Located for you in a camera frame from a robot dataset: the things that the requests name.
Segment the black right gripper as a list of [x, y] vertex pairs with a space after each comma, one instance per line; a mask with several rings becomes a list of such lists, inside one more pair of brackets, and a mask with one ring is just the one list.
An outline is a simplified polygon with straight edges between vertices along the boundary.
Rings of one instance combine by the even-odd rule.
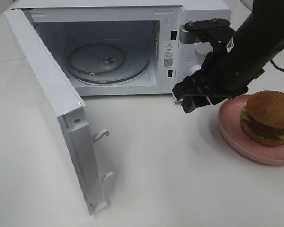
[[177, 83], [172, 93], [185, 113], [225, 99], [234, 99], [248, 91], [246, 73], [239, 69], [228, 53], [209, 54], [201, 69]]

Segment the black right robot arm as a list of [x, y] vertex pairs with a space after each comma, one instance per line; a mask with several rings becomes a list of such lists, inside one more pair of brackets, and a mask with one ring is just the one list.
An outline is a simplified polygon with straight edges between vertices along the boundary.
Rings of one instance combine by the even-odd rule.
[[284, 49], [284, 0], [256, 0], [238, 30], [225, 19], [188, 22], [181, 27], [183, 44], [208, 42], [213, 51], [201, 68], [173, 87], [186, 113], [248, 91], [263, 67]]

